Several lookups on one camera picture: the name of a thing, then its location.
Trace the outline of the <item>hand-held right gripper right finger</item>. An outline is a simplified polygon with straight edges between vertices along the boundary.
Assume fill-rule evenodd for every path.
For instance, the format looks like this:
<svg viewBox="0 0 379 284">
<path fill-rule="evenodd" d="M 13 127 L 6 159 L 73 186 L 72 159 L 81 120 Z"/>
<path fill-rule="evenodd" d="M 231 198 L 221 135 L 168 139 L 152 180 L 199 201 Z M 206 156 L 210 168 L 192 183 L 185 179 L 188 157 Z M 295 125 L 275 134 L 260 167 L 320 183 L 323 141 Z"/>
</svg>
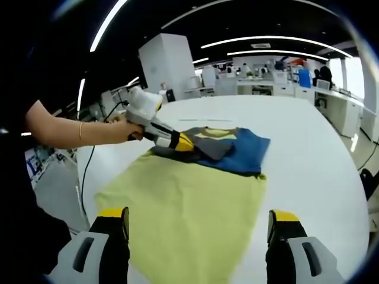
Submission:
<svg viewBox="0 0 379 284">
<path fill-rule="evenodd" d="M 268 283 L 341 282 L 336 257 L 316 237 L 306 234 L 294 214 L 269 212 L 267 245 Z"/>
</svg>

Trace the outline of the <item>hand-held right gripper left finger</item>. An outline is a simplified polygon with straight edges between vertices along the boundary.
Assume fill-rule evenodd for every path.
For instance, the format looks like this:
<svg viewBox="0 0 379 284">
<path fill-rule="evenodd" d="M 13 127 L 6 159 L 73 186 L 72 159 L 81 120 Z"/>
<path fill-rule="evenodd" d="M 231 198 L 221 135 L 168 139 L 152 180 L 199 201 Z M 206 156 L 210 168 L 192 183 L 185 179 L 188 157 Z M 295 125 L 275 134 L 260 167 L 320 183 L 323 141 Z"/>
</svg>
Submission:
<svg viewBox="0 0 379 284">
<path fill-rule="evenodd" d="M 105 209 L 58 255 L 58 283 L 127 283 L 129 209 Z"/>
</svg>

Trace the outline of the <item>person's left hand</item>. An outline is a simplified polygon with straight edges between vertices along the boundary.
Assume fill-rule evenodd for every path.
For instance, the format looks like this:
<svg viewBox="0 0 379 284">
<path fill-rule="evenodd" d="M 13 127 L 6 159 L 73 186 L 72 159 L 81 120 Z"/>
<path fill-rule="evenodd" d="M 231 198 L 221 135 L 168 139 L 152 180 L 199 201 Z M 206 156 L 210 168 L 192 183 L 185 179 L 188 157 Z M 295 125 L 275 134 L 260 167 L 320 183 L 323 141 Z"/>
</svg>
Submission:
<svg viewBox="0 0 379 284">
<path fill-rule="evenodd" d="M 119 120 L 111 123 L 112 143 L 123 143 L 131 140 L 143 139 L 144 128 L 127 120 Z"/>
</svg>

